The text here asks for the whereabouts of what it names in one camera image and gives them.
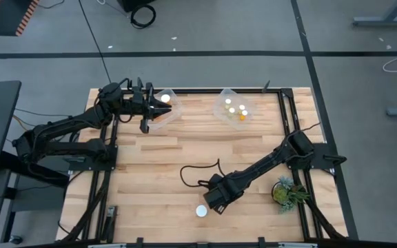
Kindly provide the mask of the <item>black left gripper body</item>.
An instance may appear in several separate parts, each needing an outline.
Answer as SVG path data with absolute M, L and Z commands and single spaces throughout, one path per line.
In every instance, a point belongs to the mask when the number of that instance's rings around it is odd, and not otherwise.
M 151 83 L 143 82 L 140 77 L 137 78 L 137 85 L 131 88 L 132 96 L 132 115 L 141 115 L 140 130 L 147 134 L 150 130 L 148 122 L 150 120 L 150 97 L 154 96 L 154 88 Z

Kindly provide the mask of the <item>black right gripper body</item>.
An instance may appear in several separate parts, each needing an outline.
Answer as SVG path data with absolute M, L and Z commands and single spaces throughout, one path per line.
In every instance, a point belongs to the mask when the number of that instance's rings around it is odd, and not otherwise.
M 203 197 L 208 207 L 222 214 L 230 203 L 244 194 L 244 184 L 241 179 L 214 174 L 208 181 L 208 192 Z

